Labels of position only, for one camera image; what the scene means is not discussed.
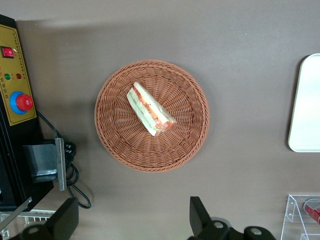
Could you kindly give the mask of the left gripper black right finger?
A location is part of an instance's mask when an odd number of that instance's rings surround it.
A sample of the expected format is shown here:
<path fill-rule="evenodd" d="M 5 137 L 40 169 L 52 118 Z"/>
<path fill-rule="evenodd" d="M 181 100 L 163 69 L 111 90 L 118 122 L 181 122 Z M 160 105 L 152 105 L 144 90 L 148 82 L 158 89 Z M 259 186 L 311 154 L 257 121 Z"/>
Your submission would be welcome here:
<path fill-rule="evenodd" d="M 243 240 L 244 234 L 227 225 L 226 220 L 212 220 L 198 196 L 191 196 L 189 222 L 193 232 L 189 240 Z"/>

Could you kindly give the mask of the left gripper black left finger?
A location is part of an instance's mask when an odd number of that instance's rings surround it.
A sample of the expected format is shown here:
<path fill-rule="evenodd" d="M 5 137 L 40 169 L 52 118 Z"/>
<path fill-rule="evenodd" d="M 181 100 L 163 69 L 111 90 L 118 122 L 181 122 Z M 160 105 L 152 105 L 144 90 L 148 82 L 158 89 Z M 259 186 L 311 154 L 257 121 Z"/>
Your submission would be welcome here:
<path fill-rule="evenodd" d="M 69 240 L 79 224 L 79 201 L 68 198 L 45 223 L 33 223 L 13 240 Z"/>

